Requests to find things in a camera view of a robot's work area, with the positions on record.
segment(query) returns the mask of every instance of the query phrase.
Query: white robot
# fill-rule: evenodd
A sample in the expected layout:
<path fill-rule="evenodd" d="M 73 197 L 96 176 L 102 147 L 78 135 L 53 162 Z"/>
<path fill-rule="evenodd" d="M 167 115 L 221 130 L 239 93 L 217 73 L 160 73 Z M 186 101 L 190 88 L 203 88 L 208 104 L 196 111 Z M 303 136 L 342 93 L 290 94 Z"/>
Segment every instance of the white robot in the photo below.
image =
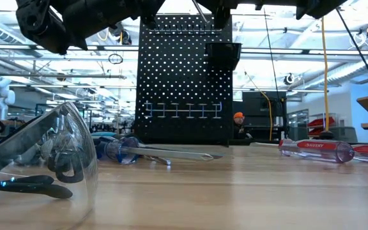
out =
<path fill-rule="evenodd" d="M 0 77 L 0 120 L 6 120 L 8 106 L 15 103 L 15 92 L 10 90 L 10 79 Z"/>

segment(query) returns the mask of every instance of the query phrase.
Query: orange hat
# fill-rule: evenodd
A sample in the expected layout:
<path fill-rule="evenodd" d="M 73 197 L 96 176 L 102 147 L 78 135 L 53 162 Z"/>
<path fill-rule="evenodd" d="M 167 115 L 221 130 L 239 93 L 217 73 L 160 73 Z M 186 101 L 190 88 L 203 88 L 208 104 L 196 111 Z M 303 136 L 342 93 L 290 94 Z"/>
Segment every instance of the orange hat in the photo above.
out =
<path fill-rule="evenodd" d="M 234 114 L 234 119 L 235 118 L 243 118 L 242 112 L 237 112 L 236 114 Z"/>

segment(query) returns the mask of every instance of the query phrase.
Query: black pegboard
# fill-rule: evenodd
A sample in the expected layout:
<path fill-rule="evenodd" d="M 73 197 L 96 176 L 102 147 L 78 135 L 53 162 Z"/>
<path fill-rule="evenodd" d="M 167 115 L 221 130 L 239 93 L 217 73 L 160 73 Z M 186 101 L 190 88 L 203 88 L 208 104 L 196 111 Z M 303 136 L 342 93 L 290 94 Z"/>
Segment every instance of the black pegboard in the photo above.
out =
<path fill-rule="evenodd" d="M 233 73 L 208 67 L 204 53 L 208 42 L 232 42 L 232 20 L 223 30 L 199 15 L 158 15 L 156 22 L 154 30 L 140 26 L 135 132 L 144 142 L 231 139 Z"/>

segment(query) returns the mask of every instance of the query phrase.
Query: person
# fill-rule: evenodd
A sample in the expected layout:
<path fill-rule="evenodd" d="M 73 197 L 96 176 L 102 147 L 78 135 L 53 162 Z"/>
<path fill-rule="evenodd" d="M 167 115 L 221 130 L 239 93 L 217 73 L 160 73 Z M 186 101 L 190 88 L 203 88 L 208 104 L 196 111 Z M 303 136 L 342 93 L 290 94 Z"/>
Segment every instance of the person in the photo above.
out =
<path fill-rule="evenodd" d="M 245 133 L 242 123 L 245 117 L 242 112 L 234 114 L 234 139 L 246 139 L 247 134 Z"/>

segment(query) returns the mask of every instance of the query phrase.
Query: wooden workbench surface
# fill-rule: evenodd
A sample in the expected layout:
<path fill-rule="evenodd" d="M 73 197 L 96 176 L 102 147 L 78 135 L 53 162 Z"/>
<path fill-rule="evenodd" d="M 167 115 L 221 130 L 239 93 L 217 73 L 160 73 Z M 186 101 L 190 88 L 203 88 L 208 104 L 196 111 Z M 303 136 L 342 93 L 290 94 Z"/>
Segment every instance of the wooden workbench surface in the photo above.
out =
<path fill-rule="evenodd" d="M 202 149 L 227 155 L 170 167 L 100 162 L 95 209 L 79 229 L 368 230 L 368 164 L 280 157 L 273 148 Z"/>

